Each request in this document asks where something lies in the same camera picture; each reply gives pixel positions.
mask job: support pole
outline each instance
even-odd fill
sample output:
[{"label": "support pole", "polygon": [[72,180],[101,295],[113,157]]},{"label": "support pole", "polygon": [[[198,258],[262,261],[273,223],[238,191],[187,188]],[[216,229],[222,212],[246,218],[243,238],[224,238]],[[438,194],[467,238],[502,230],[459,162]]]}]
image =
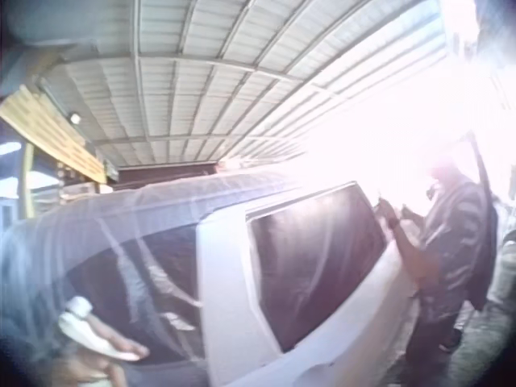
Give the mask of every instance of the support pole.
[{"label": "support pole", "polygon": [[28,185],[29,172],[32,170],[32,161],[34,160],[34,145],[28,142],[23,144],[20,156],[21,162],[19,163],[18,173],[19,219],[34,218],[34,203]]},{"label": "support pole", "polygon": [[65,167],[63,163],[57,163],[57,178],[59,179],[59,205],[64,206],[65,200]]}]

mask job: signboard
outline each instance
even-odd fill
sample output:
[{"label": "signboard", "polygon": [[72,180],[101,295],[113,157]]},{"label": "signboard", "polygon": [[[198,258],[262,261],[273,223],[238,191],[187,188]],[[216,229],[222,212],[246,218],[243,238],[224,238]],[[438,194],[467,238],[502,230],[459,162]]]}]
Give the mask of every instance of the signboard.
[{"label": "signboard", "polygon": [[0,105],[0,117],[27,141],[93,181],[106,184],[104,165],[84,148],[84,140],[45,98],[22,85]]}]

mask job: man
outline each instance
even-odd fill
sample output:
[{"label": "man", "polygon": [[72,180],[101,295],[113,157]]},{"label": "man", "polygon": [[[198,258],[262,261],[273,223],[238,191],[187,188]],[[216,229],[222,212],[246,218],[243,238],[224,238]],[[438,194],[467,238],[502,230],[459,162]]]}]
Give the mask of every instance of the man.
[{"label": "man", "polygon": [[400,220],[386,200],[381,199],[377,208],[418,287],[420,313],[406,348],[407,373],[403,378],[410,387],[424,385],[439,362],[439,345],[453,332],[485,235],[482,188],[463,175],[449,156],[429,172],[439,183],[439,195],[430,213],[422,218],[403,211],[421,227],[418,246],[399,227]]}]

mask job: metal roof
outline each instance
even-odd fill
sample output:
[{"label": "metal roof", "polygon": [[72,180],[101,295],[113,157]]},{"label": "metal roof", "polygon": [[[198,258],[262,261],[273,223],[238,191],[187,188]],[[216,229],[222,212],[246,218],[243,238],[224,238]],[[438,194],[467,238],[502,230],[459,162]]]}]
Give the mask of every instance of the metal roof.
[{"label": "metal roof", "polygon": [[320,118],[447,55],[439,0],[106,0],[42,74],[118,166],[284,160]]}]

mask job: rear window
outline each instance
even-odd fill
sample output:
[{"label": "rear window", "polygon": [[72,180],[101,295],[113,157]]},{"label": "rear window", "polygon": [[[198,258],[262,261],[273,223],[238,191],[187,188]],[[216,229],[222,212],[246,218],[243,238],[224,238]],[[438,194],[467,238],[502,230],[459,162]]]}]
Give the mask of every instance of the rear window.
[{"label": "rear window", "polygon": [[355,291],[385,250],[357,185],[250,222],[260,307],[284,352]]}]

